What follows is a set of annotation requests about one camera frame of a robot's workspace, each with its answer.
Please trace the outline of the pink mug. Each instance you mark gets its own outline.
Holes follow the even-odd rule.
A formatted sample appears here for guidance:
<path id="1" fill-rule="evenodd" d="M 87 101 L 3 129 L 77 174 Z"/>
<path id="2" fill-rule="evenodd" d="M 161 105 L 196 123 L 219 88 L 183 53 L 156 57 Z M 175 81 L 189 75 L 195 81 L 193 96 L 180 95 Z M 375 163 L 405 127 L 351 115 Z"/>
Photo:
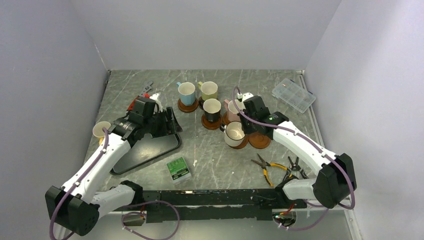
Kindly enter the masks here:
<path id="1" fill-rule="evenodd" d="M 239 112 L 236 109 L 236 106 L 240 110 L 244 110 L 245 109 L 244 103 L 241 102 L 241 101 L 238 101 L 237 99 L 235 101 L 225 99 L 223 102 L 224 102 L 224 107 L 225 107 L 225 109 L 227 111 L 227 118 L 228 118 L 228 120 L 230 122 L 234 122 L 234 121 L 240 122 L 241 119 L 238 116 L 238 113 Z"/>

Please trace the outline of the brown coaster four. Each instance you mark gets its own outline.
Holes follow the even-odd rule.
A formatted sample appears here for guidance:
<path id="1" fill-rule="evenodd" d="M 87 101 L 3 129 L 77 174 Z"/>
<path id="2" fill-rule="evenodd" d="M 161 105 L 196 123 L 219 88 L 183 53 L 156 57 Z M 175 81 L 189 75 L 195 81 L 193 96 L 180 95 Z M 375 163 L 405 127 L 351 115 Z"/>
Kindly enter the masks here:
<path id="1" fill-rule="evenodd" d="M 224 125 L 228 125 L 230 122 L 231 122 L 231 121 L 230 121 L 230 120 L 229 120 L 229 118 L 228 118 L 228 113 L 227 113 L 227 112 L 225 112 L 225 113 L 224 113 L 224 115 L 222 116 L 222 123 L 223 123 Z"/>

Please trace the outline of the brown coaster five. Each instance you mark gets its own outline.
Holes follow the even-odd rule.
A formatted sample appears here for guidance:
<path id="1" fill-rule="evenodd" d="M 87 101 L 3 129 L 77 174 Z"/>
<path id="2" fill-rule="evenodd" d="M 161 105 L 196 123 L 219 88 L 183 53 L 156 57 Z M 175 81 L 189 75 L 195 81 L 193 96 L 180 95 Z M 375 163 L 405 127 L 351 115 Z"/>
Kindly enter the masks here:
<path id="1" fill-rule="evenodd" d="M 259 132 L 254 132 L 248 136 L 248 142 L 256 149 L 265 149 L 271 144 L 271 139 Z"/>

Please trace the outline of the brown coaster six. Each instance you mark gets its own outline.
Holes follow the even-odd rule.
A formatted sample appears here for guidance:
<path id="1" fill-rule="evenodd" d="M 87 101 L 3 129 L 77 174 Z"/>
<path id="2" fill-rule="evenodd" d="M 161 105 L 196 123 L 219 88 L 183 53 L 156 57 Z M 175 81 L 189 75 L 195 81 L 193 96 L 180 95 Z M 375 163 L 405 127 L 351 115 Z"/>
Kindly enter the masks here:
<path id="1" fill-rule="evenodd" d="M 248 140 L 247 137 L 244 137 L 243 139 L 240 139 L 240 140 L 231 139 L 229 147 L 232 148 L 232 149 L 239 150 L 239 149 L 244 148 L 248 144 L 248 142 L 249 142 L 249 140 Z"/>

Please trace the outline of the white ribbed black-rimmed mug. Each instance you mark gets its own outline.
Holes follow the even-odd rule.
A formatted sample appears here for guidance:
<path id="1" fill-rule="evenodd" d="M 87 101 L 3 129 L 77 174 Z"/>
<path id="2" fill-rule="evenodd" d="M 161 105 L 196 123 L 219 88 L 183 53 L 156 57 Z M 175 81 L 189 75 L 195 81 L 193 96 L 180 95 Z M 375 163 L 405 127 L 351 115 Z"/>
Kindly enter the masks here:
<path id="1" fill-rule="evenodd" d="M 229 124 L 222 123 L 219 129 L 223 132 L 225 143 L 231 148 L 240 146 L 246 139 L 240 121 L 231 121 Z"/>

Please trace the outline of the black mug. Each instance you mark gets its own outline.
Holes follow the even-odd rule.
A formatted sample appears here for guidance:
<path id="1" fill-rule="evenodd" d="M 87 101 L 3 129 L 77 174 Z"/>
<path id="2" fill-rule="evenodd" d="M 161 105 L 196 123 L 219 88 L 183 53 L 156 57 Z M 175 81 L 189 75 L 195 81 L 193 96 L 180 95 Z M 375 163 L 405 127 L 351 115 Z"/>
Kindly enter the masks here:
<path id="1" fill-rule="evenodd" d="M 203 102 L 203 111 L 205 119 L 214 123 L 217 122 L 221 116 L 221 102 L 215 98 L 207 99 Z"/>

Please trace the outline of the brown coaster one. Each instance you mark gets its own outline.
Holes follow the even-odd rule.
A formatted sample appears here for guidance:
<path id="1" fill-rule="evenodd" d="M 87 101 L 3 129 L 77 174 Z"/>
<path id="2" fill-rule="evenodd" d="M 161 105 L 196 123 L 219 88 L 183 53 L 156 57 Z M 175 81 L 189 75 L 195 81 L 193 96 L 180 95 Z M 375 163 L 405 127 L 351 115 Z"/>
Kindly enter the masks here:
<path id="1" fill-rule="evenodd" d="M 191 113 L 191 112 L 194 112 L 198 108 L 199 101 L 196 98 L 195 101 L 194 101 L 194 103 L 192 105 L 187 106 L 187 105 L 184 105 L 182 103 L 182 100 L 181 99 L 179 99 L 178 102 L 177 102 L 177 106 L 178 106 L 178 109 L 181 112 L 183 112 L 183 113 Z"/>

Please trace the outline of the brown coaster three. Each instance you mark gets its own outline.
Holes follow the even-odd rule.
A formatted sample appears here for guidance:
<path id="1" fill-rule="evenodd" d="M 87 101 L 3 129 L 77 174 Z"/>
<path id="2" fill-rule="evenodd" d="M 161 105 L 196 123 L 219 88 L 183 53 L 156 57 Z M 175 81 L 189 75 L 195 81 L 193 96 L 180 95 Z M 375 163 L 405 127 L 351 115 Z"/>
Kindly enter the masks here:
<path id="1" fill-rule="evenodd" d="M 222 116 L 220 116 L 218 118 L 218 120 L 215 121 L 215 122 L 208 121 L 205 114 L 203 114 L 202 117 L 201 117 L 201 124 L 203 125 L 204 128 L 206 128 L 208 130 L 219 129 L 222 122 L 223 122 Z"/>

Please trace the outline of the yellow-green mug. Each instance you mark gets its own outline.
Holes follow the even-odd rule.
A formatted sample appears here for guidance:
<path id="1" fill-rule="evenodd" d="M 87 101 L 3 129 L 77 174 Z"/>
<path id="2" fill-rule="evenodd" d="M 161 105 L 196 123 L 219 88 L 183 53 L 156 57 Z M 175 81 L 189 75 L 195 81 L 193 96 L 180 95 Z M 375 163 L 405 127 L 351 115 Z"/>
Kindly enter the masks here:
<path id="1" fill-rule="evenodd" d="M 206 101 L 208 99 L 217 99 L 218 98 L 218 85 L 213 81 L 198 82 L 198 88 L 201 91 L 202 100 Z"/>

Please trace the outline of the orange-yellow mug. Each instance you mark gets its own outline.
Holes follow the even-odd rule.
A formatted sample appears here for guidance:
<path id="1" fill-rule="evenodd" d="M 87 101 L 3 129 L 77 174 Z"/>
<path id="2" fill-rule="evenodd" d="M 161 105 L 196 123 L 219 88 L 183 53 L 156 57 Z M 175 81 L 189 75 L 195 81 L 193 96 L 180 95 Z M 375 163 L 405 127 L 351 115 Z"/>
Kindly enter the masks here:
<path id="1" fill-rule="evenodd" d="M 92 135 L 98 139 L 98 144 L 100 145 L 104 138 L 105 132 L 104 129 L 108 130 L 111 127 L 111 123 L 108 121 L 99 121 L 92 128 Z"/>

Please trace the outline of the light blue mug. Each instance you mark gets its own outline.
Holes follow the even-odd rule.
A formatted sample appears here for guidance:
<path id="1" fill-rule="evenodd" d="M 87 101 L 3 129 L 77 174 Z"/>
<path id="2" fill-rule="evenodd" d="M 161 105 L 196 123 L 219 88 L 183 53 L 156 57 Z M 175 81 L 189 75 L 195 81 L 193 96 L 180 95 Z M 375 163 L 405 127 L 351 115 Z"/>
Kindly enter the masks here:
<path id="1" fill-rule="evenodd" d="M 191 106 L 195 102 L 196 87 L 191 82 L 177 82 L 177 90 L 181 103 L 185 106 Z"/>

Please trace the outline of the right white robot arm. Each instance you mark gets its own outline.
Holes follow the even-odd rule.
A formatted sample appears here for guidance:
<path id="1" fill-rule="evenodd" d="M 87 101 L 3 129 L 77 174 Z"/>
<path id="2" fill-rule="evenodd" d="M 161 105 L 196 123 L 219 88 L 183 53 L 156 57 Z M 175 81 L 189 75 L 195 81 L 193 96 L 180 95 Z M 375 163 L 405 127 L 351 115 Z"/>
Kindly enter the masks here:
<path id="1" fill-rule="evenodd" d="M 242 129 L 247 134 L 260 133 L 283 145 L 299 157 L 315 174 L 314 178 L 283 180 L 276 189 L 276 203 L 289 207 L 295 200 L 316 200 L 332 209 L 350 197 L 355 206 L 357 187 L 352 158 L 346 153 L 336 154 L 313 141 L 301 132 L 287 116 L 279 111 L 271 113 L 263 99 L 251 93 L 237 93 L 233 99 L 242 102 L 238 110 Z"/>

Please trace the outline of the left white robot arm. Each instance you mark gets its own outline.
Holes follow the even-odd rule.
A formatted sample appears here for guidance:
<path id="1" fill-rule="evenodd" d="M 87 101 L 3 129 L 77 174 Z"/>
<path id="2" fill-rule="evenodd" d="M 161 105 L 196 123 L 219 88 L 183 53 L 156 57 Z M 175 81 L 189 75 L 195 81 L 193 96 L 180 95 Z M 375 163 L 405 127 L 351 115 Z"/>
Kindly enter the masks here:
<path id="1" fill-rule="evenodd" d="M 55 226 L 69 231 L 66 239 L 73 234 L 85 236 L 113 210 L 137 210 L 151 204 L 145 200 L 143 187 L 129 180 L 100 194 L 96 191 L 114 165 L 145 134 L 160 138 L 182 130 L 171 106 L 162 108 L 157 99 L 138 96 L 125 116 L 117 118 L 109 128 L 102 128 L 102 142 L 80 170 L 61 187 L 51 186 L 45 193 L 49 237 L 56 238 Z"/>

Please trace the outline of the black plastic tray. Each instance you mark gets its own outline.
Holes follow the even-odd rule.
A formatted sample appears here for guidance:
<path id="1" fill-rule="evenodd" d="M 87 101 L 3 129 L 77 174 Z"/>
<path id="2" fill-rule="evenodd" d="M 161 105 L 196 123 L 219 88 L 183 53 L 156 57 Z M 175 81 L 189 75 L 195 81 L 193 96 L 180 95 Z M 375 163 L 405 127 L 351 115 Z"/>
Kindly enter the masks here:
<path id="1" fill-rule="evenodd" d="M 158 159 L 181 146 L 178 133 L 152 138 L 145 134 L 137 143 L 113 166 L 109 171 L 111 175 L 122 175 Z"/>

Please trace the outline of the clear plastic organizer box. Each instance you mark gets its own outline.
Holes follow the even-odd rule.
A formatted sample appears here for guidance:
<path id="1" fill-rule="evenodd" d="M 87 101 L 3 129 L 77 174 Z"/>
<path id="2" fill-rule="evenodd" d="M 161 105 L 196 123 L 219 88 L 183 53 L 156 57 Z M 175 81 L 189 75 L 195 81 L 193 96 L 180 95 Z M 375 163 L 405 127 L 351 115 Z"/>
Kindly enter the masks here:
<path id="1" fill-rule="evenodd" d="M 304 113 L 317 99 L 310 91 L 302 88 L 289 78 L 284 78 L 278 83 L 271 94 L 278 99 L 283 100 L 295 110 Z"/>

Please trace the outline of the green screw box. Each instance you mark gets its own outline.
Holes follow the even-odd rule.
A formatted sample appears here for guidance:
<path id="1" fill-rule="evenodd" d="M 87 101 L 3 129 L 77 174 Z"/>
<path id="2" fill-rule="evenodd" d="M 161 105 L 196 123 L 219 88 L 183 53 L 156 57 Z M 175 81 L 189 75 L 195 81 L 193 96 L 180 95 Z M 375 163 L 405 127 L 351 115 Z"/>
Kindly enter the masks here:
<path id="1" fill-rule="evenodd" d="M 192 178 L 192 173 L 186 160 L 181 156 L 166 163 L 166 168 L 174 185 L 178 185 Z"/>

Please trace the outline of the red handled wrench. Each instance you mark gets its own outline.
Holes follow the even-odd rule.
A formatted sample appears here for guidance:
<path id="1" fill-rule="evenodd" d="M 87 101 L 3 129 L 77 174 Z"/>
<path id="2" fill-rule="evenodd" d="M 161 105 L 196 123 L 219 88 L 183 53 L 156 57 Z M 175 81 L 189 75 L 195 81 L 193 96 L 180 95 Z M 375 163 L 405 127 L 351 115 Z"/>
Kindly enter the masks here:
<path id="1" fill-rule="evenodd" d="M 150 97 L 150 95 L 148 94 L 148 92 L 153 89 L 152 88 L 152 85 L 153 85 L 153 81 L 151 81 L 151 80 L 146 81 L 144 83 L 144 87 L 142 88 L 141 93 L 139 95 L 137 95 L 135 97 L 135 99 L 131 102 L 131 104 L 128 106 L 128 108 L 126 110 L 127 112 L 128 111 L 131 111 L 134 108 L 135 102 L 136 102 L 136 100 L 138 98 L 140 98 L 140 97 L 149 98 Z"/>

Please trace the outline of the black handled pliers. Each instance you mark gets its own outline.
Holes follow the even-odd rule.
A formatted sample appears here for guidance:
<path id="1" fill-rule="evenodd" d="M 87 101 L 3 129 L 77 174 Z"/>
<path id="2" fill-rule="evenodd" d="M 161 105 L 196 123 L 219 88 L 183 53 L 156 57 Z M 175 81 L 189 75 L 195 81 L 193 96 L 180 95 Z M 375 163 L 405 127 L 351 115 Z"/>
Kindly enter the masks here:
<path id="1" fill-rule="evenodd" d="M 298 156 L 296 157 L 294 161 L 292 160 L 290 156 L 288 156 L 287 158 L 290 164 L 289 169 L 291 172 L 299 172 L 303 179 L 309 178 L 305 170 L 299 165 L 300 158 Z"/>

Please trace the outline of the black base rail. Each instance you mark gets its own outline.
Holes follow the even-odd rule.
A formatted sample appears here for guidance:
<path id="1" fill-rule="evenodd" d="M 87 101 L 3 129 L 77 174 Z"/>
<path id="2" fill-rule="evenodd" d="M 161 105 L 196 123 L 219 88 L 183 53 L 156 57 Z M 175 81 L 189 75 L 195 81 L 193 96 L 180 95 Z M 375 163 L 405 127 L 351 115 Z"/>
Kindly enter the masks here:
<path id="1" fill-rule="evenodd" d="M 148 223 L 189 220 L 256 219 L 270 221 L 273 215 L 307 207 L 303 200 L 289 200 L 273 188 L 214 190 L 145 190 L 137 201 L 118 208 L 139 211 L 141 203 Z"/>

